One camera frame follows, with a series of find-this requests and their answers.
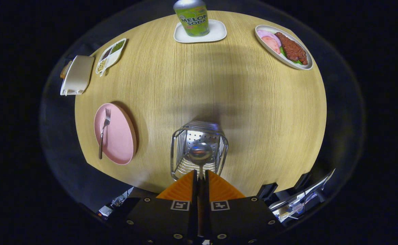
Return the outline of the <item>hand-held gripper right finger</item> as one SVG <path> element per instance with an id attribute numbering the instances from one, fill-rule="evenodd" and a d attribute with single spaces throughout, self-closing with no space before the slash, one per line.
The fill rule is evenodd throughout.
<path id="1" fill-rule="evenodd" d="M 212 245 L 260 245 L 282 232 L 266 203 L 244 196 L 219 175 L 205 171 L 204 239 Z"/>

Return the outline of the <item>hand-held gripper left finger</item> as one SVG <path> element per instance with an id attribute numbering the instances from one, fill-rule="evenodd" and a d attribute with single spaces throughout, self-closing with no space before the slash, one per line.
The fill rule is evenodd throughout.
<path id="1" fill-rule="evenodd" d="M 160 197 L 129 198 L 122 208 L 128 232 L 144 244 L 195 245 L 198 235 L 198 179 L 193 170 Z"/>

